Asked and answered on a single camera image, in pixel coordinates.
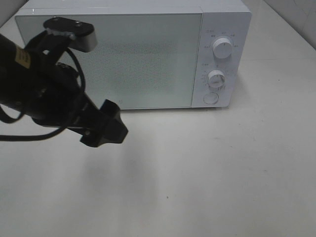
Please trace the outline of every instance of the control panel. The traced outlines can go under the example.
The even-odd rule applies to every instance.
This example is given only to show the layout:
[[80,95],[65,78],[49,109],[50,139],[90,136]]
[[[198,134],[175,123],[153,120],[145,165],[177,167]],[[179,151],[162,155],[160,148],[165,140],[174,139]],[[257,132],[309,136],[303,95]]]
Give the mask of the control panel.
[[203,13],[192,107],[228,106],[250,12]]

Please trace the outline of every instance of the black cable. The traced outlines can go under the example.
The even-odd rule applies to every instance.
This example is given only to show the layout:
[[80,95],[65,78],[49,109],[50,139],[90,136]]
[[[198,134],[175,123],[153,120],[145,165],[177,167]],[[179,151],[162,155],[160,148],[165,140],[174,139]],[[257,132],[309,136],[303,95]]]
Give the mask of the black cable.
[[14,123],[20,120],[25,114],[25,111],[20,112],[19,116],[17,118],[12,118],[11,116],[7,115],[6,112],[3,110],[3,108],[0,105],[0,120],[5,123]]
[[80,92],[79,92],[79,95],[77,97],[77,104],[75,105],[75,108],[73,109],[73,111],[70,112],[70,115],[68,116],[66,121],[58,129],[56,129],[55,131],[52,131],[48,134],[32,135],[32,136],[0,135],[0,141],[7,141],[7,142],[41,141],[41,140],[45,140],[45,139],[48,139],[48,138],[51,138],[51,137],[58,135],[59,133],[64,131],[71,124],[71,122],[75,118],[76,113],[80,109],[80,107],[79,107],[80,100],[81,100],[82,96],[84,95],[84,91],[85,91],[85,78],[84,78],[84,74],[83,74],[82,68],[80,66],[80,63],[79,63],[77,57],[74,55],[74,53],[69,48],[66,49],[66,52],[69,54],[69,56],[72,58],[72,60],[75,63],[75,66],[76,66],[77,71],[79,73],[80,83],[81,83]]

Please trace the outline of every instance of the microwave oven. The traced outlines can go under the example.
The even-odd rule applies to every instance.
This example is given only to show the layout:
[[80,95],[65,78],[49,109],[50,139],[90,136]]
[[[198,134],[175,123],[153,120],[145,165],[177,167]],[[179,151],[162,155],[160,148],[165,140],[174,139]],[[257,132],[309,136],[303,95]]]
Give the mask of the microwave oven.
[[150,109],[228,106],[251,12],[240,0],[29,0],[15,16],[24,43],[52,16],[93,24],[98,45],[75,54],[97,106]]

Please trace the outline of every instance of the power knob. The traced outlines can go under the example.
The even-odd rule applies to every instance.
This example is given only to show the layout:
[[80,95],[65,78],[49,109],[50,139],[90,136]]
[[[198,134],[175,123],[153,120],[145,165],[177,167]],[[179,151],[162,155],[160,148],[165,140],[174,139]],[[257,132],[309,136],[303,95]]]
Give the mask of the power knob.
[[233,42],[229,38],[219,38],[213,43],[213,52],[217,58],[227,58],[232,54]]
[[207,83],[210,87],[219,88],[225,82],[224,73],[220,70],[213,70],[207,75]]

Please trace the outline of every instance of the table surface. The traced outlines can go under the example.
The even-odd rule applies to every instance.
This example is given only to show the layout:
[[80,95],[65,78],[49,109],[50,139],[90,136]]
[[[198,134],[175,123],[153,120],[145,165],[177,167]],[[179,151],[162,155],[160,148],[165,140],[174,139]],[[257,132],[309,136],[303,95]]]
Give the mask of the table surface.
[[[315,237],[316,52],[268,5],[231,104],[125,111],[121,145],[0,143],[1,237]],[[0,33],[22,45],[13,19]],[[39,134],[23,119],[1,133]]]

